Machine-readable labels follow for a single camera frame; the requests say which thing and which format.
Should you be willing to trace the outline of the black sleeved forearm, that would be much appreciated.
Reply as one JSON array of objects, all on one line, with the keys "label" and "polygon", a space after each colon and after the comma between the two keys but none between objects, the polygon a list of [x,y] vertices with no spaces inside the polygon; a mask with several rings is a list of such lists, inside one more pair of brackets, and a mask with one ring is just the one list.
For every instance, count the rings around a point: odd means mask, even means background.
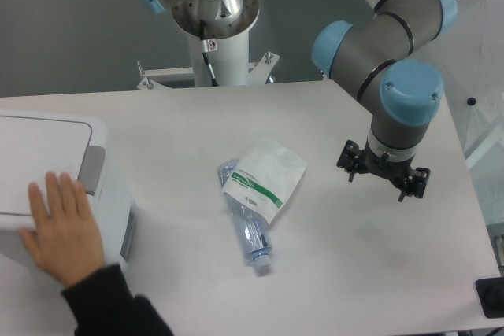
[{"label": "black sleeved forearm", "polygon": [[75,335],[171,335],[150,301],[132,295],[117,264],[62,290],[76,319]]}]

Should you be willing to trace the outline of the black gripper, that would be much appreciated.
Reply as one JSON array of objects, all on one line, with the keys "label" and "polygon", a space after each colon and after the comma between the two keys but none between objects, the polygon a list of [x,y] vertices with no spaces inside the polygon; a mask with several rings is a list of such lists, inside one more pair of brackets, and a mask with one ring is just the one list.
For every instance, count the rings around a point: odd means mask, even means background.
[{"label": "black gripper", "polygon": [[368,143],[364,150],[361,150],[357,143],[347,140],[336,166],[349,175],[350,183],[357,174],[372,174],[391,183],[401,184],[398,202],[402,202],[405,197],[422,199],[431,175],[429,168],[411,168],[412,161],[413,157],[404,161],[393,161],[391,155],[376,155]]}]

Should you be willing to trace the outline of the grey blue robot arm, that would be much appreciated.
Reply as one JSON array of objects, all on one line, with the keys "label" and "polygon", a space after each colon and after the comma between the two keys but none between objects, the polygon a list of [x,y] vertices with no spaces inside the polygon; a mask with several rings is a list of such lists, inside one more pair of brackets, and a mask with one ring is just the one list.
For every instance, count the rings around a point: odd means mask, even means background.
[{"label": "grey blue robot arm", "polygon": [[[154,13],[170,10],[191,49],[199,87],[252,83],[249,30],[258,0],[143,0]],[[375,16],[362,28],[329,24],[316,38],[312,60],[371,113],[364,147],[346,142],[337,165],[349,176],[372,174],[402,198],[422,198],[430,171],[413,168],[417,145],[439,109],[443,78],[412,58],[457,18],[456,0],[366,0]]]}]

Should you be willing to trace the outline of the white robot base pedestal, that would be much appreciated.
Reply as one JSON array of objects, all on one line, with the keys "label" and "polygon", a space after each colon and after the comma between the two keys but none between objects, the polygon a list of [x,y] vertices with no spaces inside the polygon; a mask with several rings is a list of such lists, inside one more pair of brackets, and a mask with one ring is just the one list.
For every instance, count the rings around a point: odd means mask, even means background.
[{"label": "white robot base pedestal", "polygon": [[[259,15],[258,0],[186,0],[172,7],[178,27],[186,34],[194,74],[202,61],[222,64],[217,76],[232,68],[247,74],[249,64],[249,32]],[[217,83],[211,72],[212,87]]]}]

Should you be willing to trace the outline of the bare human hand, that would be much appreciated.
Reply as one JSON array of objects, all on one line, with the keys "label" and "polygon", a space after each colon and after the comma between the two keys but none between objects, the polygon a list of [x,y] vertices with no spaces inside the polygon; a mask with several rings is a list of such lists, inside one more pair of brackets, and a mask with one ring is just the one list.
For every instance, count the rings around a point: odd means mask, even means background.
[{"label": "bare human hand", "polygon": [[18,233],[35,265],[69,288],[105,266],[102,237],[82,183],[65,172],[47,172],[45,182],[47,201],[29,183],[35,230]]}]

